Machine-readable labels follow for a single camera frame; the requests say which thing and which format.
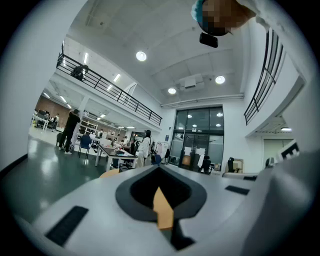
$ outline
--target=white table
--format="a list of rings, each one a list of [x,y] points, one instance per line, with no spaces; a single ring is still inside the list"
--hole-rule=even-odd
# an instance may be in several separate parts
[[[31,121],[31,125],[34,123],[34,119],[38,119],[40,121],[44,122],[44,126],[43,126],[43,131],[47,130],[48,124],[49,124],[49,120],[43,119],[35,114],[32,115],[32,121]]]
[[[77,135],[80,136],[80,137],[82,137],[84,134],[78,132]],[[96,142],[100,142],[100,139],[99,139],[99,138],[90,138],[90,139],[91,139],[91,140],[94,140],[94,141],[96,141]]]
[[[108,162],[106,163],[106,169],[105,169],[106,172],[110,170],[110,165],[111,165],[112,159],[133,160],[133,166],[132,167],[133,168],[136,167],[136,162],[137,162],[137,158],[138,158],[136,155],[129,154],[128,152],[126,152],[124,150],[117,150],[114,147],[104,147],[104,146],[101,146],[100,144],[98,146],[98,152],[96,154],[95,166],[98,165],[99,154],[100,154],[101,151],[105,152],[107,157],[108,157]],[[126,155],[123,155],[123,156],[116,155],[116,151],[122,151]]]

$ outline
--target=black metal railing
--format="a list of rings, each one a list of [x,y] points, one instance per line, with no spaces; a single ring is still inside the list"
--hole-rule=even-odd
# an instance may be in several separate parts
[[[267,99],[267,95],[270,92],[270,89],[277,82],[276,75],[282,59],[283,49],[284,47],[279,42],[278,35],[272,30],[272,36],[270,38],[268,32],[266,34],[264,60],[259,82],[255,89],[253,97],[249,103],[249,106],[244,112],[246,125],[248,125],[248,123],[253,119],[255,114],[259,112],[263,103]]]
[[[96,89],[100,93],[108,96],[109,98],[121,103],[127,108],[135,111],[139,115],[146,119],[149,119],[153,123],[160,125],[162,117],[153,112],[151,109],[143,105],[141,102],[136,100],[130,94],[126,93],[124,90],[120,89],[118,86],[105,79],[103,76],[94,72],[89,68],[85,68],[83,64],[75,61],[74,59],[68,57],[67,55],[61,53],[59,55],[56,68],[71,75],[76,67],[81,67],[83,76],[79,77],[78,80],[82,81],[86,85]]]

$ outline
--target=ceiling light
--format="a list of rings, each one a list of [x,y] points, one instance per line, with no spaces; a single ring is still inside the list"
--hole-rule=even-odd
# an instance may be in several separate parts
[[[60,96],[60,97],[61,97],[61,99],[64,101],[64,103],[67,103],[67,101],[65,100],[64,97],[62,97],[62,96]]]
[[[170,88],[170,89],[168,90],[168,92],[169,92],[170,94],[175,94],[175,93],[176,93],[176,89]]]
[[[138,51],[135,56],[141,62],[144,62],[147,59],[147,55],[143,51]]]
[[[225,81],[226,81],[226,79],[225,79],[225,77],[222,76],[222,75],[217,76],[216,79],[215,79],[215,82],[216,82],[217,84],[223,84]]]
[[[117,74],[117,75],[115,76],[115,78],[113,79],[113,81],[116,82],[116,81],[119,79],[120,76],[121,76],[120,74]]]
[[[292,129],[288,128],[288,127],[284,127],[284,128],[281,129],[281,131],[283,131],[283,132],[291,132]]]
[[[86,52],[84,55],[84,64],[87,64],[87,60],[88,60],[88,53]]]

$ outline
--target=glass door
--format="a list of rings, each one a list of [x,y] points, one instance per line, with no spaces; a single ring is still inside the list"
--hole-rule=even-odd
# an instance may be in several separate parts
[[[197,172],[201,155],[208,155],[209,135],[186,133],[181,152],[180,167]]]

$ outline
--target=green floor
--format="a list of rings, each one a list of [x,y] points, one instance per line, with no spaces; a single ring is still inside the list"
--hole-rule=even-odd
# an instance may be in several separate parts
[[[1,188],[13,213],[32,222],[55,201],[105,172],[106,158],[95,167],[96,156],[63,150],[29,137],[28,159],[11,170]]]

